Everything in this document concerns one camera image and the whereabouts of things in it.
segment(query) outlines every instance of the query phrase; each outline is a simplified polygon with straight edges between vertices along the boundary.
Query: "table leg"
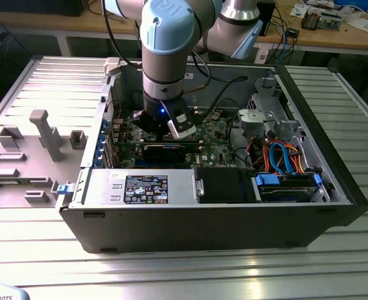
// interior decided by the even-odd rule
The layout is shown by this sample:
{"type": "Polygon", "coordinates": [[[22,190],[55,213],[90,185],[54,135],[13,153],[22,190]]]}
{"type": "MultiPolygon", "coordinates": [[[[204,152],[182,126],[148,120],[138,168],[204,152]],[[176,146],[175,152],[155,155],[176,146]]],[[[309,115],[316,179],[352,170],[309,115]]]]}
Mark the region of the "table leg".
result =
{"type": "Polygon", "coordinates": [[[69,43],[67,41],[67,36],[65,35],[58,35],[56,36],[56,39],[58,39],[58,44],[60,48],[60,52],[62,56],[72,56],[69,43]]]}
{"type": "Polygon", "coordinates": [[[269,50],[271,50],[273,44],[270,42],[263,42],[259,44],[257,57],[255,58],[255,64],[265,64],[269,50]]]}

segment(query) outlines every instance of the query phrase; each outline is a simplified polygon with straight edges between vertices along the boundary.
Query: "blue latch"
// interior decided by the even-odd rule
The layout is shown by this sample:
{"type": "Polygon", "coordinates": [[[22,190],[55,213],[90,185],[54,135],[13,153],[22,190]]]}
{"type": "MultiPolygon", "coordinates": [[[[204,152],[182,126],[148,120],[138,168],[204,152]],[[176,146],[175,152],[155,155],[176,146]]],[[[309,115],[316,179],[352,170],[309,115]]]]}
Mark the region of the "blue latch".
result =
{"type": "Polygon", "coordinates": [[[74,184],[59,184],[58,189],[56,190],[56,193],[58,195],[70,195],[74,192],[74,184]]]}
{"type": "Polygon", "coordinates": [[[264,184],[280,185],[279,177],[274,174],[259,174],[256,177],[256,182],[258,186],[263,186],[264,184]]]}
{"type": "Polygon", "coordinates": [[[318,174],[315,174],[314,175],[314,178],[315,178],[315,182],[318,186],[320,186],[322,184],[322,178],[320,178],[320,175],[318,174]]]}

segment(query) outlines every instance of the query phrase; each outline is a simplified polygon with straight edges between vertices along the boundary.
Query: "floor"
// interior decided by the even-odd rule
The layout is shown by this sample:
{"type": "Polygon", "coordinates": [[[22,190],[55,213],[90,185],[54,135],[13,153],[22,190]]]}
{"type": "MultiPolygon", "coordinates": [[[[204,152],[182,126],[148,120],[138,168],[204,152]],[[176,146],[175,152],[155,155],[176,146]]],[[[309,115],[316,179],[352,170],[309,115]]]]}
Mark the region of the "floor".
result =
{"type": "MultiPolygon", "coordinates": [[[[49,36],[16,36],[33,55],[59,56],[60,51],[56,39],[49,36]]],[[[1,36],[3,39],[0,47],[0,101],[14,83],[23,67],[29,61],[29,56],[19,47],[11,36],[1,36]]],[[[72,52],[81,57],[107,57],[113,55],[113,49],[109,41],[103,39],[71,38],[69,40],[72,52]]],[[[123,53],[128,57],[139,57],[140,51],[136,41],[120,41],[123,53]]],[[[246,62],[253,62],[256,50],[246,62]]],[[[212,54],[211,61],[230,61],[219,54],[212,54]]],[[[341,54],[333,57],[331,54],[310,52],[304,55],[295,51],[294,55],[283,59],[282,64],[304,66],[330,66],[337,68],[348,82],[358,90],[360,82],[368,74],[368,57],[341,54]]],[[[362,95],[368,104],[368,88],[362,95]]]]}

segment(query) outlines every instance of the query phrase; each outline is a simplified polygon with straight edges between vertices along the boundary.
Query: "black side panel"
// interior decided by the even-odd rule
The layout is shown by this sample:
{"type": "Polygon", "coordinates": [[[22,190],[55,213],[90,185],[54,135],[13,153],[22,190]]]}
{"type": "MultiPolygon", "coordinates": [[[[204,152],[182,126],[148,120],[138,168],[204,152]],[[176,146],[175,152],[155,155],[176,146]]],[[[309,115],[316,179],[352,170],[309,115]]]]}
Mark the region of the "black side panel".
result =
{"type": "Polygon", "coordinates": [[[315,114],[310,109],[307,101],[299,91],[297,85],[291,78],[290,73],[285,66],[277,67],[278,74],[284,83],[285,88],[290,94],[295,106],[297,107],[301,118],[305,121],[313,139],[322,152],[325,160],[329,164],[334,176],[337,178],[342,190],[347,196],[348,200],[355,203],[355,208],[348,214],[338,226],[348,226],[357,218],[368,211],[368,201],[363,195],[359,186],[355,182],[351,173],[348,171],[341,157],[335,150],[335,147],[327,137],[325,131],[315,117],[315,114]]]}
{"type": "Polygon", "coordinates": [[[60,214],[89,253],[143,253],[306,247],[352,209],[64,209],[60,214]]]}

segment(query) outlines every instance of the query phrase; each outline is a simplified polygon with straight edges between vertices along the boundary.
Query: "metal bracket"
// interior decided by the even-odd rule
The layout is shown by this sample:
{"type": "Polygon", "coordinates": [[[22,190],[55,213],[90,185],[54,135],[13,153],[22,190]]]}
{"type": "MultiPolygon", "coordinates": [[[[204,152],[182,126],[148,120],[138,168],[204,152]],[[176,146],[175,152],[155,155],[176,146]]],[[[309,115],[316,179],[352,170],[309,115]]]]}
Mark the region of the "metal bracket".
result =
{"type": "Polygon", "coordinates": [[[118,57],[108,57],[103,64],[103,71],[105,72],[105,76],[112,76],[120,72],[120,68],[123,66],[127,66],[127,62],[124,60],[118,57]]]}

